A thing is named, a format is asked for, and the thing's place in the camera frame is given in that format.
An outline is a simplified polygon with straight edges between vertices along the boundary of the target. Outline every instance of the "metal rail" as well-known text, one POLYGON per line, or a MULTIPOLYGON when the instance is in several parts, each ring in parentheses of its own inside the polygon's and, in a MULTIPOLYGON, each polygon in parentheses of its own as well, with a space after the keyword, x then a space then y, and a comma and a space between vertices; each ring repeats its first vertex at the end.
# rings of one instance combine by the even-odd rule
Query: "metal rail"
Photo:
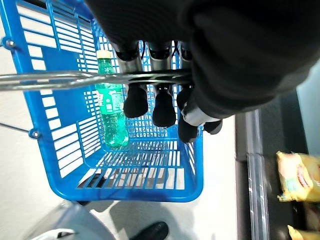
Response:
POLYGON ((100 83, 184 85, 192 83, 192 75, 188 69, 108 75, 84 71, 46 71, 0 75, 0 91, 72 89, 100 83))

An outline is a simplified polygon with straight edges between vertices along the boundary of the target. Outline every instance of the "plastic bottle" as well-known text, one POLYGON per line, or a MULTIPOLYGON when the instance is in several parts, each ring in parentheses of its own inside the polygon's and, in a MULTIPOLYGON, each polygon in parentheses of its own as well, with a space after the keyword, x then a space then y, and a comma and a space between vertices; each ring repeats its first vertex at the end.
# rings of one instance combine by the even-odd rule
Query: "plastic bottle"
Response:
MULTIPOLYGON (((98 72, 100 74, 113 74, 111 52, 98 50, 98 72)), ((104 127, 104 141, 109 147, 126 146, 129 135, 126 129, 124 114, 124 96, 122 84, 100 83, 95 85, 98 91, 98 102, 104 127)))

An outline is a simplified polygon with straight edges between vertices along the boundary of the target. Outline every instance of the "bottle cap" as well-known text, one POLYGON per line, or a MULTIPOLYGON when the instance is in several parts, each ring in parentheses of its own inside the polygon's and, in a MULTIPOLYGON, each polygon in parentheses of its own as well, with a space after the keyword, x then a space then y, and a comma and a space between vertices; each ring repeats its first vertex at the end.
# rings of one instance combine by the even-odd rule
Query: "bottle cap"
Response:
POLYGON ((108 50, 98 50, 98 51, 96 51, 96 58, 97 59, 111 59, 112 54, 108 50))

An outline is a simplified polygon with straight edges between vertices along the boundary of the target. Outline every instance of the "white floor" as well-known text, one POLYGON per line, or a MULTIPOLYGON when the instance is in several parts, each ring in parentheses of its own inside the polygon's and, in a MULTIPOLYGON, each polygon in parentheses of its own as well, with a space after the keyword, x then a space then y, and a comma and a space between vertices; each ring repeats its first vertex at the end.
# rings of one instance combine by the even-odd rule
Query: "white floor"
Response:
MULTIPOLYGON (((0 47, 0 56, 0 74, 14 73, 10 52, 0 47)), ((0 92, 0 122, 32 128, 22 92, 0 92)), ((0 127, 0 239, 21 239, 61 201, 49 187, 37 141, 0 127)), ((234 118, 224 121, 218 135, 204 136, 204 189, 195 201, 103 201, 90 203, 88 209, 117 240, 127 240, 158 220, 168 223, 168 240, 236 240, 234 118)))

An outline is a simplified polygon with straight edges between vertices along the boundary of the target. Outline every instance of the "shopping basket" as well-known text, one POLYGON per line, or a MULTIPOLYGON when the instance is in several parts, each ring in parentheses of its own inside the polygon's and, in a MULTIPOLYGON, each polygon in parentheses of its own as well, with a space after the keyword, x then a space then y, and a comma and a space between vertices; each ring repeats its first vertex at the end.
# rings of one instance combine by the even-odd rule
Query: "shopping basket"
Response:
MULTIPOLYGON (((113 51, 82 1, 0 0, 0 4, 5 29, 1 43, 12 52, 18 74, 70 71, 75 76, 96 76, 96 50, 113 51)), ((112 54, 112 64, 119 73, 112 54)), ((144 71, 151 70, 147 50, 142 64, 144 71)), ((178 68, 179 55, 175 53, 172 69, 178 68)), ((126 120, 129 144, 109 148, 104 143, 94 85, 51 90, 53 82, 45 76, 37 83, 47 84, 47 89, 28 90, 24 96, 34 126, 29 135, 38 141, 50 187, 57 195, 72 201, 162 202, 189 202, 200 195, 202 132, 194 143, 184 144, 178 138, 177 124, 154 126, 151 85, 149 111, 126 120)), ((178 91, 179 86, 174 85, 177 113, 178 91)))

